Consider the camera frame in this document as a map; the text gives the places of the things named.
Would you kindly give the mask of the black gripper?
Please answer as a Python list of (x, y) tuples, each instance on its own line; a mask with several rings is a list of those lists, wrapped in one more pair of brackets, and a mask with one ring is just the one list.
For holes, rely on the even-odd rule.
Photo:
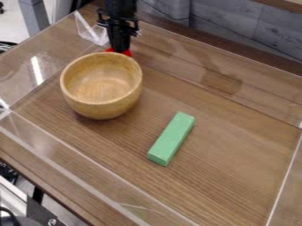
[(130, 35), (139, 34), (139, 19), (136, 17), (136, 0), (104, 0), (105, 8), (97, 9), (97, 24), (108, 27), (106, 35), (114, 52), (129, 49)]

